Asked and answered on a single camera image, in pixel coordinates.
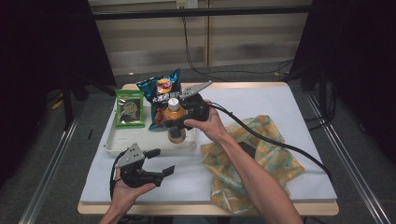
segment blue chip bag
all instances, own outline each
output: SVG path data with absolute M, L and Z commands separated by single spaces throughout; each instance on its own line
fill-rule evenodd
M 163 126 L 163 120 L 165 120 L 164 111 L 168 107 L 169 99 L 178 98 L 181 94 L 179 77 L 180 69 L 177 69 L 169 76 L 152 77 L 136 83 L 146 100 L 151 103 L 152 123 L 148 127 L 149 130 L 167 130 Z

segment human arm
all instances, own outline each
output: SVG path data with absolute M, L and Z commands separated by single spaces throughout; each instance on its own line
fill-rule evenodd
M 120 169 L 116 172 L 116 180 L 120 179 Z M 100 221 L 101 224 L 118 223 L 119 220 L 131 209 L 137 197 L 155 189 L 155 184 L 149 183 L 140 188 L 130 188 L 122 179 L 117 181 L 113 191 L 113 198 L 105 215 Z
M 210 108 L 207 121 L 187 119 L 184 124 L 200 129 L 210 140 L 224 148 L 247 190 L 249 199 L 267 223 L 302 223 L 289 195 L 227 133 L 216 109 Z

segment cabinet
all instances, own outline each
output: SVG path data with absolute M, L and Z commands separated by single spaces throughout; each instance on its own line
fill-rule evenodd
M 176 8 L 176 1 L 89 2 L 93 13 Z M 198 8 L 306 6 L 310 2 L 199 0 Z M 191 60 L 195 67 L 289 60 L 297 50 L 306 15 L 188 17 L 186 27 Z M 189 68 L 180 17 L 96 23 L 115 76 Z

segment electrical outlet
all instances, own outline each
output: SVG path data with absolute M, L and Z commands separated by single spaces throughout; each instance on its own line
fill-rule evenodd
M 187 8 L 198 8 L 198 0 L 187 0 Z
M 176 0 L 176 8 L 187 8 L 187 0 Z

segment human hand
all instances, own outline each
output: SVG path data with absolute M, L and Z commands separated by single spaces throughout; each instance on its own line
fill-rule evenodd
M 200 129 L 210 140 L 216 143 L 230 136 L 221 121 L 219 112 L 213 107 L 209 108 L 209 118 L 206 121 L 186 119 L 184 125 Z
M 120 179 L 120 169 L 117 169 L 115 179 Z M 101 223 L 118 223 L 118 220 L 134 205 L 137 197 L 155 189 L 155 187 L 155 184 L 148 183 L 134 189 L 127 186 L 122 179 L 117 181 L 114 187 L 111 205 L 103 216 Z

